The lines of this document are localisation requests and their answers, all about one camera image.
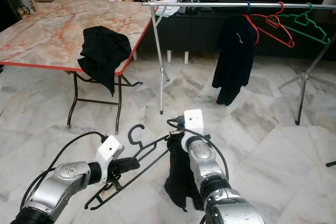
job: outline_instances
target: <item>marble floor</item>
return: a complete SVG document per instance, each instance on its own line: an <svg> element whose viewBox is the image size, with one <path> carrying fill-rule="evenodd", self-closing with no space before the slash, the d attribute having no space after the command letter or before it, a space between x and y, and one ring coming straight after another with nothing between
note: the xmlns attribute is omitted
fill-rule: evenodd
<svg viewBox="0 0 336 224"><path fill-rule="evenodd" d="M123 157L137 149L127 132L143 123L134 138L148 143L167 134L165 120L186 109L203 111L205 132L227 159L230 184L262 214L265 223L336 223L336 62L321 62L314 74L329 82L307 84L301 125L295 126L299 84L277 86L305 69L310 60L256 57L249 85L230 106L216 104L218 89L211 87L217 57L174 53L166 64L171 78L165 82L164 114L159 115L159 63L154 52L139 51L125 76L144 85L123 87L118 139ZM82 98L110 100L109 91L97 84L79 83ZM114 133L116 106L79 102L66 128L73 99L72 77L63 71L5 66L0 74L0 216L10 223L30 182L44 171L58 151L88 131ZM58 163L92 162L97 137L86 137L64 152ZM158 146L142 167L165 150ZM121 184L138 171L121 178ZM166 155L132 186L96 211L84 210L98 190L89 186L69 202L57 223L199 223L201 211L187 199L188 213L175 206L163 189L169 173Z"/></svg>

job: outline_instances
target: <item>clothes hanger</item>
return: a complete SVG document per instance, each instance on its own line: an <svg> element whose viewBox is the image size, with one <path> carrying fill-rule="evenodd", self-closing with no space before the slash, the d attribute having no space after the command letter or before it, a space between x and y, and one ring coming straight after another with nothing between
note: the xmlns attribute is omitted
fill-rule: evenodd
<svg viewBox="0 0 336 224"><path fill-rule="evenodd" d="M263 17L265 18L265 22L272 26L275 29L279 29L281 28L282 30L284 30L286 32L286 34L288 35L289 41L285 42L277 37L275 37L274 35L270 34L269 32L261 29L260 27L257 27L258 30L262 31L263 33L267 34L268 36L272 37L273 39L277 40L278 42L286 45L289 48L293 48L295 46L295 43L293 41L293 38L291 36L291 34L289 33L289 31L280 23L280 20L278 18L278 14L282 13L285 9L283 2L278 2L278 4L281 5L281 10L276 12L275 14L269 15L269 16L265 16L262 14L250 14L250 17Z"/></svg>
<svg viewBox="0 0 336 224"><path fill-rule="evenodd" d="M310 10L304 12L304 13L301 13L300 15L296 15L296 14L281 14L279 15L278 17L285 17L285 18L289 18L289 17L294 17L294 22L298 25L301 25L301 26L309 26L309 24L311 24L312 26L314 26L314 28L316 28L317 30L319 30L321 33L322 33L322 39L321 38L316 38L316 37L313 37L309 34L305 34L304 32L302 31L299 31L299 30L296 30L294 28L291 28L291 27L288 27L288 26L284 26L286 27L287 29L289 30L292 30L292 31L295 31L301 35L304 35L308 38L311 38L311 39L314 39L322 44L329 44L330 42L330 38L327 37L327 34L326 32L319 26L316 25L316 23L314 21L312 21L311 19L308 18L308 14L313 10L313 5L311 3L306 3L307 5L310 5Z"/></svg>
<svg viewBox="0 0 336 224"><path fill-rule="evenodd" d="M256 25L252 22L252 20L250 19L250 17L248 16L249 12L251 10L251 3L250 1L247 1L247 11L246 14L242 14L243 17L245 17L247 19L247 21L253 26L253 28L257 31L257 40L254 43L254 46L256 46L259 42L259 30L256 27Z"/></svg>

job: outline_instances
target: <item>black garment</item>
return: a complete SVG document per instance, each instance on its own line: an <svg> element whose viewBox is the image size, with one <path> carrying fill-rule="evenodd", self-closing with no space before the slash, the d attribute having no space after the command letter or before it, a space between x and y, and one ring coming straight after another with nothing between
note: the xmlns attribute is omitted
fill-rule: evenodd
<svg viewBox="0 0 336 224"><path fill-rule="evenodd" d="M173 135L168 138L170 171L169 177L164 184L164 189L175 205L181 207L185 212L186 197L192 198L194 207L197 210L203 210L203 202L195 184L194 174L190 170L189 155L181 146L182 137L183 134Z"/></svg>
<svg viewBox="0 0 336 224"><path fill-rule="evenodd" d="M103 26L86 28L83 31L84 58L79 59L80 67L91 78L107 87L113 96L114 70L131 54L131 46L124 34L118 34Z"/></svg>
<svg viewBox="0 0 336 224"><path fill-rule="evenodd" d="M220 32L220 53L212 87L221 88L218 104L230 105L251 73L258 31L243 16L228 17Z"/></svg>

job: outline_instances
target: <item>clothing rack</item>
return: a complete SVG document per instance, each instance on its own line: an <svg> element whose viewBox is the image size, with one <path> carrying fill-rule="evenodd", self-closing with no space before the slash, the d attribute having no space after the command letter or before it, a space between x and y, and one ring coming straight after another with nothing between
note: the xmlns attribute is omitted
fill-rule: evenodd
<svg viewBox="0 0 336 224"><path fill-rule="evenodd" d="M251 8L258 7L258 8L282 8L281 4L278 3L158 3L158 2L143 2L143 6L150 6L151 13L152 13L152 21L153 21L153 28L154 28L154 35L155 35L155 42L156 47L158 50L158 57L160 62L160 73L161 73L161 89L160 89L160 114L163 114L163 77L165 76L166 80L169 81L169 77L165 71L164 64L162 62L162 56L161 56L161 48L159 43L159 37L158 37L158 25L162 19L162 16L168 6L184 6L184 7L227 7L227 8L236 8L236 7L246 7L249 6ZM162 6L163 11L160 13L158 20L155 20L155 8ZM309 4L283 4L285 8L303 8L303 9L311 9L312 7L314 9L336 9L336 5L309 5ZM283 85L279 86L278 88L282 88L285 85L292 83L293 81L296 81L301 78L302 85L301 85L301 91L300 91L300 98L299 98L299 104L298 104L298 112L295 123L297 125L300 124L300 116L301 116L301 110L302 110L302 102L304 97L304 90L306 87L306 81L309 79L309 73L313 70L313 68L316 66L316 64L322 59L323 55L326 53L328 48L331 46L332 42L334 41L336 37L336 33L333 36L333 40L325 46L325 48L322 50L322 52L316 57L315 61L312 63L312 65L308 68L308 71L303 71L299 77L295 77L294 79L284 83Z"/></svg>

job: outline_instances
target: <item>marble tabletop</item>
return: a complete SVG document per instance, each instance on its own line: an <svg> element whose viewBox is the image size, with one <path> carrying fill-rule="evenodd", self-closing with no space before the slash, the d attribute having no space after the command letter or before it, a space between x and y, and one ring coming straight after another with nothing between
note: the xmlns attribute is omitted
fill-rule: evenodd
<svg viewBox="0 0 336 224"><path fill-rule="evenodd" d="M54 1L0 33L0 64L82 71L77 59L85 28L125 34L132 56L150 20L150 8L141 3Z"/></svg>

